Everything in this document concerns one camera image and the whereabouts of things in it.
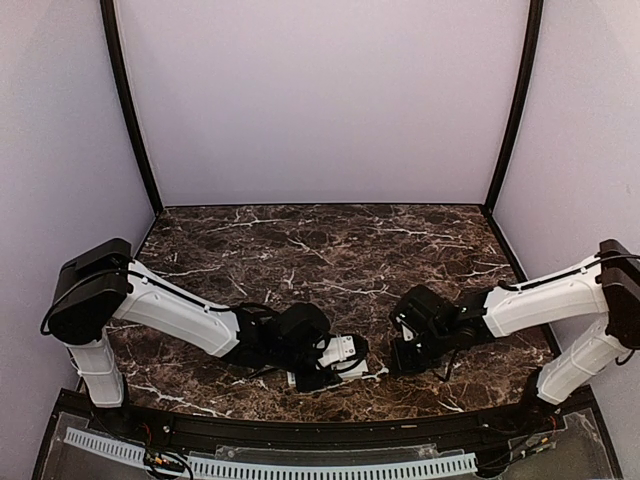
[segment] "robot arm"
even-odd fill
[[[114,239],[67,262],[41,329],[67,346],[96,406],[117,408],[125,398],[104,329],[111,318],[160,330],[228,363],[292,372],[299,391],[366,370],[366,340],[330,334],[329,320],[316,306],[297,303],[279,313],[252,303],[211,303],[158,277],[130,251],[127,242]]]
[[[536,395],[558,405],[615,358],[640,348],[638,257],[615,240],[573,267],[547,277],[501,285],[453,305],[427,287],[411,289],[391,315],[402,338],[394,367],[416,373],[442,355],[488,343],[518,330],[589,313],[607,313],[557,359],[536,372]]]

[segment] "marble surface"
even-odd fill
[[[446,384],[431,372],[401,378],[384,373],[396,335],[388,315],[410,287],[424,283],[455,301],[498,280],[514,281],[474,206],[169,208],[139,260],[216,303],[256,301],[284,310],[292,302],[313,302],[333,332],[369,340],[371,375],[299,394],[282,372],[247,380],[249,369],[149,328],[114,322],[109,337],[138,405],[270,421],[442,415],[517,401],[531,370],[552,358],[534,328],[461,353]]]

